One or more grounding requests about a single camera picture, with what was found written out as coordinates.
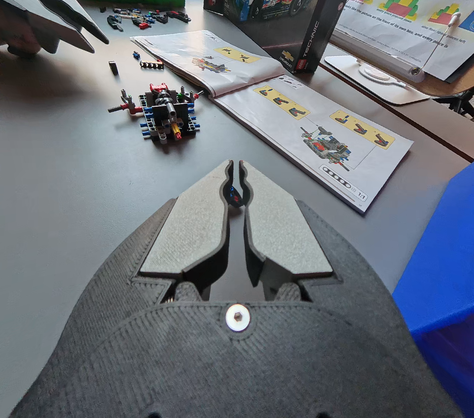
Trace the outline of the black pinned lego liftarm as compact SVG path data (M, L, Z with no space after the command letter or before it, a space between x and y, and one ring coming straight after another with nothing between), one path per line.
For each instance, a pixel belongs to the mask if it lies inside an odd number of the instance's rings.
M231 185L228 188L228 193L226 194L226 199L228 201L228 204L233 207L233 208L241 208L245 206L245 203L242 199L242 196L238 192L238 190L235 189L233 185Z

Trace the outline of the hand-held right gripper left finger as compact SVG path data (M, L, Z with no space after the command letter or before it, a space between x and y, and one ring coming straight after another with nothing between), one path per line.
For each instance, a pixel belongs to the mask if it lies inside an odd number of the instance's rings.
M167 210L140 264L140 279L192 283L203 300L228 266L234 162L225 160L183 191Z

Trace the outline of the pile of loose lego pieces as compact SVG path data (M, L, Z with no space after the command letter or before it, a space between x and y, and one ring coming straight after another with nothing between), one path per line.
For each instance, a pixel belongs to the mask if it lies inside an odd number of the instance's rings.
M129 20L140 30L145 30L156 23L167 24L169 19L176 19L186 24L192 21L189 15L182 11L146 11L139 8L113 8L112 13L106 17L107 24L120 32L123 32L122 23L124 20Z

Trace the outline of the lego chassis assembly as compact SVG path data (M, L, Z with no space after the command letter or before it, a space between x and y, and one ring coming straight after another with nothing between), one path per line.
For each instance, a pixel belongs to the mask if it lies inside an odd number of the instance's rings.
M150 89L139 95L138 105L122 89L122 103L108 108L108 112L128 112L131 116L142 116L144 121L140 123L140 128L143 138L166 145L169 141L179 142L185 137L195 137L200 129L194 114L195 102L203 94L205 91L187 92L183 86L177 91L165 83L151 83Z

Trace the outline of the white instruction booklet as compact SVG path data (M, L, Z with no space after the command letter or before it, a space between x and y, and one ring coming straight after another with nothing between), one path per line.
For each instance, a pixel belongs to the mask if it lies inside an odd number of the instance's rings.
M208 30L132 36L340 199L365 213L413 141L320 95L268 56Z

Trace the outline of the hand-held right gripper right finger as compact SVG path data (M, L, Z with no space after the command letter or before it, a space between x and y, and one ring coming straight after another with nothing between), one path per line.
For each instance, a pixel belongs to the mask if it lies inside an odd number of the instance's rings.
M249 162L239 162L239 178L252 285L261 284L265 299L274 300L284 284L330 278L330 261L294 197Z

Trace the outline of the blue plastic bin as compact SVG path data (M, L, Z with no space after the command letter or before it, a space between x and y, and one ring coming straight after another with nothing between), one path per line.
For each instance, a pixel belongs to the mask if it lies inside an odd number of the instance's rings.
M447 184L393 298L436 378L473 417L473 163Z

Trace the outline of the black swivel chair base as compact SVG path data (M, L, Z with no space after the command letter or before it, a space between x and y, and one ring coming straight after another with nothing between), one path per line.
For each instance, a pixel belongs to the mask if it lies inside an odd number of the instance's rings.
M470 102L473 96L474 89L472 88L456 95L435 97L432 100L441 104L449 104L449 109L455 113L462 116L468 114L474 118L474 107Z

